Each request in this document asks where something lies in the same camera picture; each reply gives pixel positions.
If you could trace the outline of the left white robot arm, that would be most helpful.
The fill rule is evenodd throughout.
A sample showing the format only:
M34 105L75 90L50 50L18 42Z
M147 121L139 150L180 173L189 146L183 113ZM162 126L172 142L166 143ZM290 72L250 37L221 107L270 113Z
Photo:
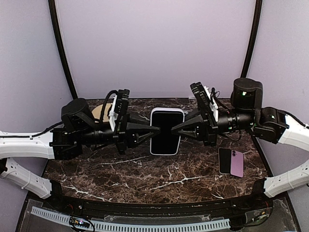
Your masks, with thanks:
M120 154L135 148L160 133L160 128L131 117L128 101L116 101L115 126L94 118L86 99L74 99L61 109L61 122L35 135L0 133L0 176L36 194L58 211L68 207L61 184L35 175L15 158L71 160L83 153L83 147L116 145Z

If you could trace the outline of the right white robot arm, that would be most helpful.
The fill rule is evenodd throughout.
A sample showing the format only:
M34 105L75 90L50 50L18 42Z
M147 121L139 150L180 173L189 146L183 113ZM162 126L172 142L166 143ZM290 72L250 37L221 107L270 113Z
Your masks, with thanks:
M265 196L273 198L309 184L309 126L287 111L263 107L261 82L248 78L234 80L231 108L216 98L214 88L208 89L200 82L192 83L190 88L197 109L172 128L173 134L215 146L218 135L246 130L259 140L280 146L278 151L267 151L275 176L255 181L253 194L246 200L251 210L258 209Z

